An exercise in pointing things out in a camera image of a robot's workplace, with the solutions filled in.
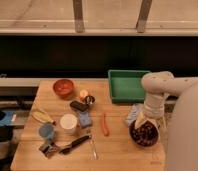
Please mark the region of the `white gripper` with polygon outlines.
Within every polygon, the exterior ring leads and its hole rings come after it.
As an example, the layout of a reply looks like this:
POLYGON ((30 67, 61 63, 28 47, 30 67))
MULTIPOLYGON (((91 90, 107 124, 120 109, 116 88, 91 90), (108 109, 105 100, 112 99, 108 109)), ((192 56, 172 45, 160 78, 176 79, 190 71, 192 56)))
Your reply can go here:
POLYGON ((165 96, 163 94, 147 93, 144 104, 143 112, 140 112, 136 121, 135 128, 138 129, 145 121, 146 117, 151 119, 158 119, 164 115, 165 96))

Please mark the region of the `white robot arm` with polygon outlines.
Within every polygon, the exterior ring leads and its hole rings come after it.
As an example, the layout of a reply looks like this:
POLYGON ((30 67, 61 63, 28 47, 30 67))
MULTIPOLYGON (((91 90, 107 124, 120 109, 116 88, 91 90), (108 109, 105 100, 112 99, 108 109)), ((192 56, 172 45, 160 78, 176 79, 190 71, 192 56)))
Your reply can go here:
POLYGON ((167 97, 176 96, 168 128, 165 171, 198 171, 198 77, 150 72, 142 77, 141 84, 146 97, 135 127, 161 118, 167 97))

